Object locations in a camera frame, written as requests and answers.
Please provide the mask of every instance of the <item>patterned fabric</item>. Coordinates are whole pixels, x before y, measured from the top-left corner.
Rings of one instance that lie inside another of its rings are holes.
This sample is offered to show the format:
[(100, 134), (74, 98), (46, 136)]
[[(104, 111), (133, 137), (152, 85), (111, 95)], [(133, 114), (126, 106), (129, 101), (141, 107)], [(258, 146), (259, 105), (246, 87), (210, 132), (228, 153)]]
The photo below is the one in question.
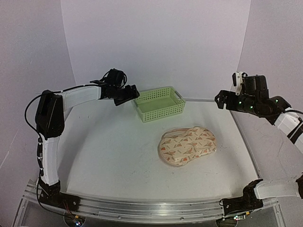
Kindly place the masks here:
[(159, 156), (172, 166), (184, 166), (216, 150), (215, 136), (208, 129), (198, 126), (168, 131), (158, 146)]

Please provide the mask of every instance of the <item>plastic basket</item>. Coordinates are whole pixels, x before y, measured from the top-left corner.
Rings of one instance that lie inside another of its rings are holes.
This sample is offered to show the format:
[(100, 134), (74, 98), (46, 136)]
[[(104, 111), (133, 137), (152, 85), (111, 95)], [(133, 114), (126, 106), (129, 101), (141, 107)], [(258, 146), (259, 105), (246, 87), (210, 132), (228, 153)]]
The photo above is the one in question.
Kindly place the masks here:
[(185, 100), (173, 87), (162, 87), (140, 92), (134, 104), (141, 120), (150, 122), (182, 113)]

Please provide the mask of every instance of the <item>scratch on wall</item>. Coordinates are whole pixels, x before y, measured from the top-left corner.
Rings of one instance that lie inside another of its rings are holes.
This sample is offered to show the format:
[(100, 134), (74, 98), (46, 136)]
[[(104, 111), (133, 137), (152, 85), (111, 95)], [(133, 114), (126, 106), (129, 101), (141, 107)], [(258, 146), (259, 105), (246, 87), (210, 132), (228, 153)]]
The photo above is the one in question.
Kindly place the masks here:
[(9, 156), (9, 151), (10, 151), (10, 149), (11, 149), (11, 146), (13, 145), (13, 142), (14, 142), (14, 140), (15, 140), (15, 138), (16, 138), (18, 132), (19, 132), (19, 129), (17, 130), (17, 132), (16, 132), (16, 134), (15, 134), (15, 136), (14, 136), (12, 142), (10, 143), (9, 150), (7, 151), (5, 157), (4, 157), (4, 159), (3, 159), (3, 161), (2, 161), (2, 163), (1, 163), (1, 165), (0, 165), (0, 169), (2, 168), (2, 166), (3, 166), (3, 164), (4, 164), (5, 160), (6, 160), (6, 158)]

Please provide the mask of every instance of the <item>white wall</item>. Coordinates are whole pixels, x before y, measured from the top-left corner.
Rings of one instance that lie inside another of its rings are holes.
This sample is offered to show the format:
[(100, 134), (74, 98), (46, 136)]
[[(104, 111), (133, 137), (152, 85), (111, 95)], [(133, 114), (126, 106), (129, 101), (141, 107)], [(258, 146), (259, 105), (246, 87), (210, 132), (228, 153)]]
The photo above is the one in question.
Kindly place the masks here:
[[(30, 178), (37, 136), (24, 121), (45, 89), (75, 85), (60, 0), (0, 1), (0, 225), (11, 225)], [(28, 116), (34, 122), (36, 103)]]
[(123, 70), (139, 90), (211, 98), (231, 84), (250, 0), (62, 0), (77, 84)]
[[(252, 0), (239, 70), (265, 75), (271, 96), (303, 110), (303, 1)], [(266, 179), (300, 175), (303, 155), (266, 120), (238, 114)], [(303, 200), (280, 199), (287, 226), (303, 226)]]

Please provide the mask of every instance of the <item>white table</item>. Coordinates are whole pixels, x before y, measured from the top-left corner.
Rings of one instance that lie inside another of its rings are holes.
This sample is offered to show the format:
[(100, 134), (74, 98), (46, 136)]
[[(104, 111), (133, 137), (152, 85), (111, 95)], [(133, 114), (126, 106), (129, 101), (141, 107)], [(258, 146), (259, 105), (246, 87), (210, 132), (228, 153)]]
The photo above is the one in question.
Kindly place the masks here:
[[(157, 146), (174, 128), (203, 126), (217, 152), (183, 167), (165, 164)], [(58, 147), (62, 191), (120, 201), (217, 200), (242, 196), (258, 178), (229, 111), (187, 101), (184, 112), (142, 123), (131, 102), (88, 102), (71, 111)]]

